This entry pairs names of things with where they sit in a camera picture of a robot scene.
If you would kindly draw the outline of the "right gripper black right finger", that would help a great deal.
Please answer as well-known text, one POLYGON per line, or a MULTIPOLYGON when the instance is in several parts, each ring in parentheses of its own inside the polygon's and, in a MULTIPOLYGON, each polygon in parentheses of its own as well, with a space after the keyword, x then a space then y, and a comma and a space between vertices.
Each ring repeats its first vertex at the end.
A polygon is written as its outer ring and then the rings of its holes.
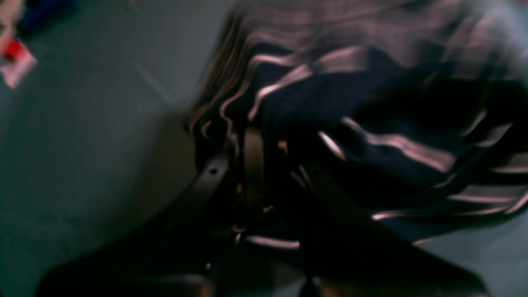
POLYGON ((488 297, 474 274, 374 222, 326 171, 318 145, 288 141, 285 215, 299 235, 315 297, 488 297))

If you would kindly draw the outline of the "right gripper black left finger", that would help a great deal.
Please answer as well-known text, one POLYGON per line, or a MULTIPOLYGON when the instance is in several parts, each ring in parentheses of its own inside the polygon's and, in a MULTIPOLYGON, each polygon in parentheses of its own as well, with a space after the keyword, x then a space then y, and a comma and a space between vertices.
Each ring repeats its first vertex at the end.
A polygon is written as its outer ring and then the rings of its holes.
POLYGON ((49 271, 39 297, 213 297, 210 263, 262 214, 264 141, 232 134, 196 178, 124 237, 49 271))

